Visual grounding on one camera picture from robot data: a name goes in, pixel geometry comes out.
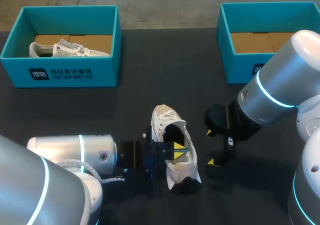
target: shoe insole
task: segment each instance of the shoe insole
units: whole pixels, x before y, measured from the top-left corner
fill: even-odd
[[[185,135],[181,129],[173,124],[166,126],[163,135],[164,142],[176,142],[182,146],[185,146]]]

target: robotic arm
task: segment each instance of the robotic arm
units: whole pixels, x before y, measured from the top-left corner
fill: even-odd
[[[237,141],[246,141],[263,126],[297,107],[297,130],[307,142],[293,178],[288,200],[295,225],[320,224],[320,35],[296,32],[224,106],[212,105],[205,113],[211,135],[222,134],[232,144],[217,160],[223,165]]]

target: shoe lace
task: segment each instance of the shoe lace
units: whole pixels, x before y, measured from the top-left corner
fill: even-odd
[[[77,45],[77,48],[74,48],[74,53],[78,54],[80,52],[81,49],[83,49],[83,53],[81,54],[82,57],[88,56],[91,57],[91,50],[82,46],[81,44],[78,43],[74,43],[73,45]]]
[[[85,169],[87,169],[101,184],[108,184],[112,182],[124,182],[126,181],[122,176],[102,179],[98,172],[90,166],[88,163],[77,160],[77,159],[67,159],[63,160],[61,162],[58,162],[57,165],[59,165],[62,168],[68,168],[68,167],[80,167],[83,166]]]
[[[178,118],[175,114],[173,114],[173,110],[169,110],[169,111],[162,113],[158,116],[157,128],[159,130],[161,130],[163,125],[166,125],[168,122],[172,122],[172,121],[176,121],[176,120],[178,120]]]

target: black table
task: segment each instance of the black table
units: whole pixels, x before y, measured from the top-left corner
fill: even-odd
[[[0,32],[0,50],[7,36]],[[0,134],[24,146],[34,136],[139,138],[154,107],[166,104],[187,121],[202,189],[174,195],[156,180],[150,192],[139,179],[107,185],[100,224],[289,225],[288,194],[304,146],[296,110],[240,143],[226,167],[206,166],[223,139],[206,136],[204,111],[242,87],[226,83],[215,28],[123,30],[117,88],[15,89],[1,66]]]

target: cardboard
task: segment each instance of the cardboard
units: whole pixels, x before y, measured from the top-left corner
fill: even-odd
[[[269,32],[270,41],[274,51],[278,52],[293,34],[294,32]]]
[[[234,32],[231,38],[237,54],[275,52],[268,33]]]
[[[60,39],[69,41],[69,35],[36,35],[34,41],[40,45],[54,45],[57,44]]]
[[[112,35],[70,35],[69,42],[111,55]]]

